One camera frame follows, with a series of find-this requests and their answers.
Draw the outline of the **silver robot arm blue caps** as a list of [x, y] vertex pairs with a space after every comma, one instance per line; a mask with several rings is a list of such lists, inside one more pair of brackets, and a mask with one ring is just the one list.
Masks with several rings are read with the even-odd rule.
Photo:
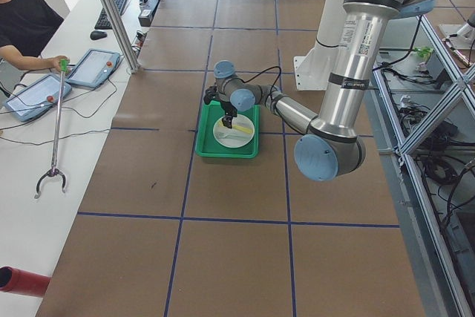
[[266, 106], [302, 135], [295, 145], [294, 158], [300, 172], [310, 180], [332, 180], [350, 173], [365, 158], [365, 146], [354, 125], [387, 23], [428, 13], [435, 2], [343, 0], [346, 17], [319, 113], [281, 93], [275, 85], [244, 82], [227, 60], [215, 65], [215, 83], [206, 90], [203, 100], [220, 102], [222, 123], [227, 128], [232, 127], [238, 112], [254, 105]]

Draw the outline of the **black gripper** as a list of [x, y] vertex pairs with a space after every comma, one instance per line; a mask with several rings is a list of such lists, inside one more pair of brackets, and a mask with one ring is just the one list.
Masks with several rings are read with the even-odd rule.
[[232, 127], [232, 119], [238, 115], [238, 110], [227, 101], [220, 101], [220, 106], [224, 110], [224, 117], [221, 118], [221, 123], [226, 128]]

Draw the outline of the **person's hand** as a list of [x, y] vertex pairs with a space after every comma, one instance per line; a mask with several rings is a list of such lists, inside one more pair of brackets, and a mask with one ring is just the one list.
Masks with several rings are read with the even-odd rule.
[[69, 72], [68, 65], [70, 63], [70, 59], [66, 56], [55, 56], [48, 59], [50, 68], [54, 68], [58, 72]]

